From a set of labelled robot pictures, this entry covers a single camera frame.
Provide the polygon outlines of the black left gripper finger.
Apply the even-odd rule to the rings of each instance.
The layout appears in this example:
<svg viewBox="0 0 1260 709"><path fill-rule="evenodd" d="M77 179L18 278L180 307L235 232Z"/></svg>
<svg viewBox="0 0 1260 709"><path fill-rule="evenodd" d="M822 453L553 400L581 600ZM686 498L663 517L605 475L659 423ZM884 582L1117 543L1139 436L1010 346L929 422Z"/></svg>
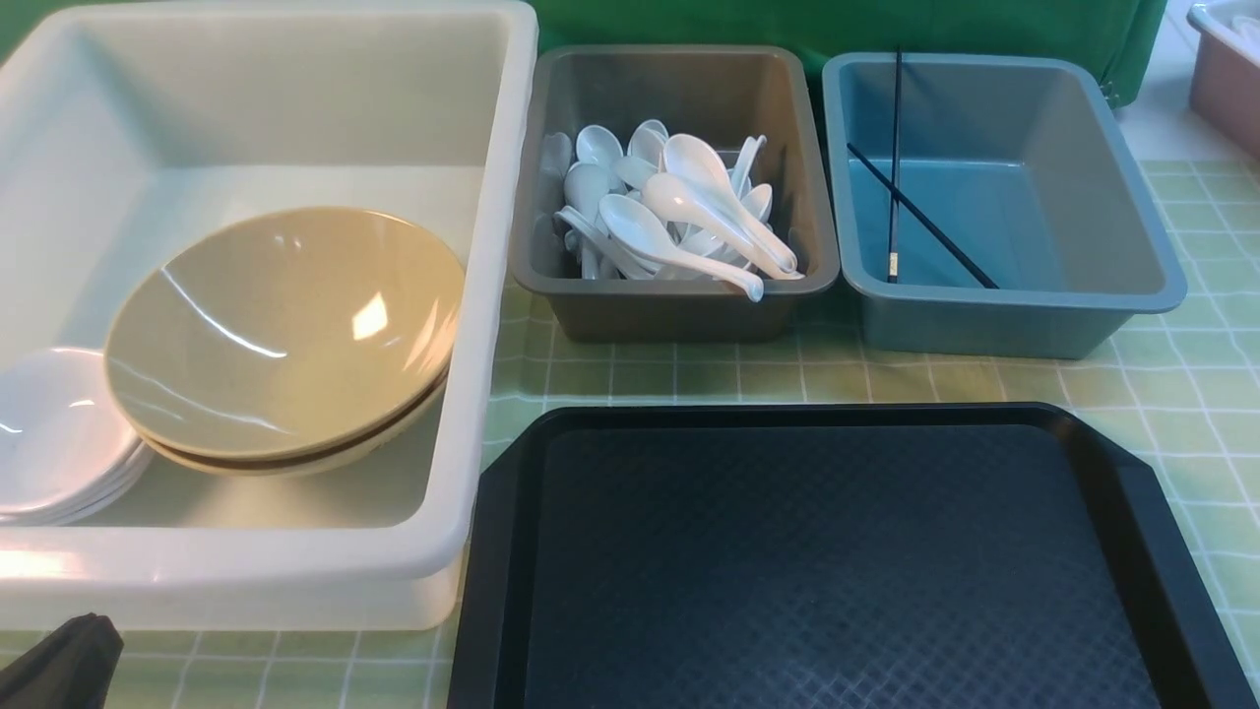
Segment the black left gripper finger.
<svg viewBox="0 0 1260 709"><path fill-rule="evenodd" d="M103 708L123 651L107 615L79 615L3 665L3 708Z"/></svg>

